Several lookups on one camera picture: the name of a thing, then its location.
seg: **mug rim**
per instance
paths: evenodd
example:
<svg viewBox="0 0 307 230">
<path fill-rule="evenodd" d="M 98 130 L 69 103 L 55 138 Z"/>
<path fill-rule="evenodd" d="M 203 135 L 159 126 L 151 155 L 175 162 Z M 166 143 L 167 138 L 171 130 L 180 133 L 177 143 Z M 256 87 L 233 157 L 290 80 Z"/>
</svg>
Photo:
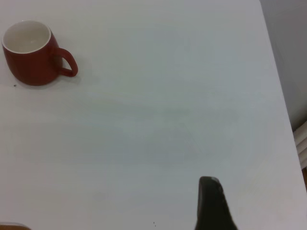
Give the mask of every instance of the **mug rim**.
<svg viewBox="0 0 307 230">
<path fill-rule="evenodd" d="M 44 27 L 46 27 L 46 28 L 48 29 L 48 32 L 49 32 L 48 40 L 47 40 L 41 47 L 39 47 L 39 48 L 37 48 L 37 49 L 35 49 L 35 50 L 32 50 L 32 51 L 30 51 L 30 52 L 16 52 L 16 51 L 13 51 L 13 50 L 7 48 L 7 46 L 5 45 L 5 43 L 4 43 L 4 41 L 3 41 L 3 39 L 4 39 L 4 37 L 5 37 L 6 33 L 7 33 L 7 31 L 8 31 L 9 29 L 11 29 L 13 26 L 15 26 L 15 25 L 17 25 L 17 24 L 20 24 L 20 23 L 24 23 L 24 22 L 35 22 L 35 23 L 39 23 L 39 24 L 43 25 Z M 44 24 L 44 23 L 42 23 L 42 22 L 40 22 L 40 21 L 35 21 L 35 20 L 21 20 L 21 21 L 19 21 L 19 22 L 17 22 L 17 23 L 12 24 L 11 26 L 9 26 L 9 27 L 6 29 L 6 31 L 4 32 L 4 35 L 3 35 L 2 38 L 1 38 L 1 43 L 2 43 L 3 47 L 4 47 L 6 50 L 8 50 L 8 51 L 10 51 L 10 52 L 12 52 L 12 53 L 15 53 L 15 54 L 31 54 L 31 53 L 34 53 L 34 52 L 36 52 L 36 51 L 38 51 L 38 50 L 44 48 L 44 47 L 48 44 L 48 42 L 50 41 L 50 39 L 51 39 L 51 30 L 50 30 L 49 26 L 47 26 L 46 24 Z"/>
</svg>

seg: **white table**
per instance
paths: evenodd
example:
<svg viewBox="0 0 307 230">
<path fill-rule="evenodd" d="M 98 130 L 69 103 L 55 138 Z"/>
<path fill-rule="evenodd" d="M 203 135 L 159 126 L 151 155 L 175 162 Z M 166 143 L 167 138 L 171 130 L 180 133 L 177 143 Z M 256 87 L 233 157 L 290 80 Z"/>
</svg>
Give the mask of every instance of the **white table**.
<svg viewBox="0 0 307 230">
<path fill-rule="evenodd" d="M 258 0 L 1 3 L 2 33 L 22 19 L 48 24 L 79 74 L 29 87 L 1 51 L 0 221 L 192 230 L 213 175 L 239 229 L 306 229 Z"/>
</svg>

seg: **white radiator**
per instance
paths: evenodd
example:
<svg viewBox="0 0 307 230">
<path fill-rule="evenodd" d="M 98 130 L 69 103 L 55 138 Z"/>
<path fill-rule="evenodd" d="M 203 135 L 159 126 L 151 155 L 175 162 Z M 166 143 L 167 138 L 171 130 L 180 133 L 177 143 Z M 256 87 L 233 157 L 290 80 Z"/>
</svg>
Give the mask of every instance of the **white radiator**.
<svg viewBox="0 0 307 230">
<path fill-rule="evenodd" d="M 301 164 L 301 168 L 307 167 L 307 122 L 305 122 L 294 133 L 296 150 Z"/>
</svg>

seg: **black object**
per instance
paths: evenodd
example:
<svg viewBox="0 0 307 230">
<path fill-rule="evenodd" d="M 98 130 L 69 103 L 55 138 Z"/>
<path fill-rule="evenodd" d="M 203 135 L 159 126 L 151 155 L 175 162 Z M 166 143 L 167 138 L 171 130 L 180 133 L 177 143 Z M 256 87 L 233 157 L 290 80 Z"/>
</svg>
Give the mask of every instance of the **black object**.
<svg viewBox="0 0 307 230">
<path fill-rule="evenodd" d="M 195 230 L 237 230 L 222 185 L 215 177 L 200 178 Z"/>
</svg>

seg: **mug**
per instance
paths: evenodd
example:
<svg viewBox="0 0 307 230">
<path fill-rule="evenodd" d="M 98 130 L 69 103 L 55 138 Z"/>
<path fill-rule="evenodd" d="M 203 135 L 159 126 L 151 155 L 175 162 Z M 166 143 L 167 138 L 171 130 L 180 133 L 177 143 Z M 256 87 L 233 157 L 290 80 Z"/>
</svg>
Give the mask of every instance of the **mug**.
<svg viewBox="0 0 307 230">
<path fill-rule="evenodd" d="M 2 37 L 2 47 L 12 74 L 28 85 L 45 85 L 59 75 L 74 77 L 78 66 L 59 45 L 48 26 L 36 21 L 12 25 Z M 62 58 L 71 67 L 63 68 Z"/>
<path fill-rule="evenodd" d="M 27 226 L 20 223 L 0 222 L 0 230 L 30 230 Z"/>
</svg>

